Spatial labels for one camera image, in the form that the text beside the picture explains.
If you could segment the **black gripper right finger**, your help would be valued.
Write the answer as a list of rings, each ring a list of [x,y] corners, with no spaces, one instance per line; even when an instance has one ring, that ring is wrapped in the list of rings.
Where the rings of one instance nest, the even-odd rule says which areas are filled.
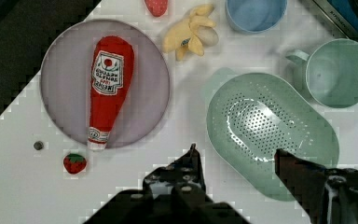
[[[327,168],[278,149],[275,174],[311,224],[358,224],[358,170]]]

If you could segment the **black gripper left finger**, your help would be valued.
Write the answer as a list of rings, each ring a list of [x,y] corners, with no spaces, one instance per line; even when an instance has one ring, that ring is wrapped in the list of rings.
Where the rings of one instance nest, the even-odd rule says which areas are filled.
[[[157,198],[160,195],[170,195],[176,185],[184,184],[206,190],[200,153],[195,143],[182,157],[147,175],[143,180],[143,189]]]

